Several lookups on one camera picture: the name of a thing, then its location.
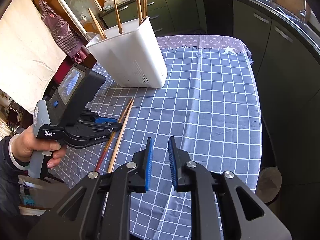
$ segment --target black countertop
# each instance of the black countertop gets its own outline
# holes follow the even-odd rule
[[[126,2],[119,4],[118,7],[126,6],[135,1],[136,0],[127,0]],[[314,33],[308,34],[307,32],[304,32],[300,27],[298,27],[297,24],[293,23],[282,13],[270,8],[269,6],[261,2],[258,2],[256,0],[238,0],[238,1],[261,11],[265,15],[269,16],[270,18],[280,23],[310,51],[310,53],[315,57],[317,62],[320,64],[320,38],[318,36],[312,39],[311,37],[314,36]],[[99,13],[99,16],[103,17],[114,10],[115,10],[114,8],[111,8],[107,11],[103,10]]]

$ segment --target blue checkered tablecloth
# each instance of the blue checkered tablecloth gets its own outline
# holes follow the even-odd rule
[[[88,107],[102,116],[118,118],[134,97],[115,169],[144,149],[148,137],[155,143],[150,190],[132,194],[130,231],[141,239],[182,240],[191,238],[191,200],[190,193],[173,190],[169,136],[175,136],[177,147],[189,152],[192,160],[210,171],[233,171],[255,190],[261,160],[261,113],[251,59],[245,50],[235,54],[224,48],[193,46],[161,52],[168,69],[163,88],[122,88],[96,64],[93,70],[107,81]],[[115,142],[116,138],[100,173],[108,169]],[[57,173],[73,187],[94,170],[105,144],[69,148]]]

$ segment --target checkered apron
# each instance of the checkered apron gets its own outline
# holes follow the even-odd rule
[[[81,63],[80,53],[83,45],[81,36],[69,25],[67,21],[57,15],[56,12],[47,5],[46,1],[39,0],[42,10],[41,20],[51,31],[51,35],[58,46],[71,57],[75,62]]]

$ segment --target white curtain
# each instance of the white curtain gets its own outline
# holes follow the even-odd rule
[[[66,54],[31,0],[13,0],[0,20],[0,89],[33,114]]]

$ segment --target white plastic container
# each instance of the white plastic container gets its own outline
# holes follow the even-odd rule
[[[167,78],[164,63],[149,17],[139,26],[135,19],[98,34],[86,46],[96,60],[122,87],[161,88]]]

